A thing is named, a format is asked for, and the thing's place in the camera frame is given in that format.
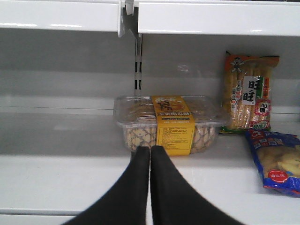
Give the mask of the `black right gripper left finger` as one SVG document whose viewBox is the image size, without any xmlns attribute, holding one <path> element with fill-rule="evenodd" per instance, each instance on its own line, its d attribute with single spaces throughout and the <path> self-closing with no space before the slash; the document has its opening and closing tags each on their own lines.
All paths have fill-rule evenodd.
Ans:
<svg viewBox="0 0 300 225">
<path fill-rule="evenodd" d="M 138 147 L 124 173 L 94 204 L 66 225 L 144 225 L 149 187 L 150 149 Z"/>
</svg>

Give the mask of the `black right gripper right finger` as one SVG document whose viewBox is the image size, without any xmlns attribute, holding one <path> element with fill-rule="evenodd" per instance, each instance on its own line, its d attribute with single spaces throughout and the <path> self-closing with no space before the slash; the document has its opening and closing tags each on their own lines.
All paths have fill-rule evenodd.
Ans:
<svg viewBox="0 0 300 225">
<path fill-rule="evenodd" d="M 150 154 L 150 196 L 155 225 L 239 225 L 202 197 L 180 174 L 165 149 Z"/>
</svg>

